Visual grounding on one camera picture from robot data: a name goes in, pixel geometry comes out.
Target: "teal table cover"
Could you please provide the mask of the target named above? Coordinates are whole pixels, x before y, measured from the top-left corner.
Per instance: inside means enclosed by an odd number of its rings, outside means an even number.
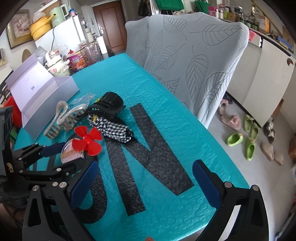
[[[127,145],[107,138],[100,142],[99,175],[76,210],[97,241],[140,241],[147,236],[156,241],[180,240],[205,227],[215,209],[193,177],[192,163],[197,159],[223,181],[249,188],[208,130],[126,54],[87,67],[73,78],[80,89],[73,99],[87,93],[119,94],[126,105],[119,117],[136,138],[136,143]],[[53,141],[41,134],[36,142],[51,145],[73,133],[62,132]],[[15,149],[32,143],[21,129]],[[46,170],[48,162],[40,159],[37,170]]]

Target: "person's finger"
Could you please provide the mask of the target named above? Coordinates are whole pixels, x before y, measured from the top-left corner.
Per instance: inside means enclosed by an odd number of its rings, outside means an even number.
[[[145,241],[155,241],[155,239],[152,238],[152,237],[150,237],[150,236],[148,236],[148,237],[145,239]]]

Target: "brown door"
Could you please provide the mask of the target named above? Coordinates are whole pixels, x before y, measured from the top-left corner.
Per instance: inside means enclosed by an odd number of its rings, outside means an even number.
[[[126,28],[121,1],[93,7],[106,46],[113,52],[126,49]]]

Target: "yellow pot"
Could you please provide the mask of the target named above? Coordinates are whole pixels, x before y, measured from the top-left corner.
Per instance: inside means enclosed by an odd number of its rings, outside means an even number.
[[[41,38],[44,34],[46,34],[49,30],[51,30],[50,21],[55,17],[55,15],[51,15],[48,17],[42,17],[33,23],[30,27],[31,35],[34,41]]]

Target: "black and white checkered fabric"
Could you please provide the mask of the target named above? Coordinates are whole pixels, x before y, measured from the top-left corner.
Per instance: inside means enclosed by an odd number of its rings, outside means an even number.
[[[127,130],[129,129],[128,126],[116,124],[103,117],[95,117],[95,115],[88,115],[87,119],[89,124],[92,127],[97,128],[104,134],[104,136],[108,136],[114,140],[124,143],[130,141],[131,139],[131,137],[127,136]]]

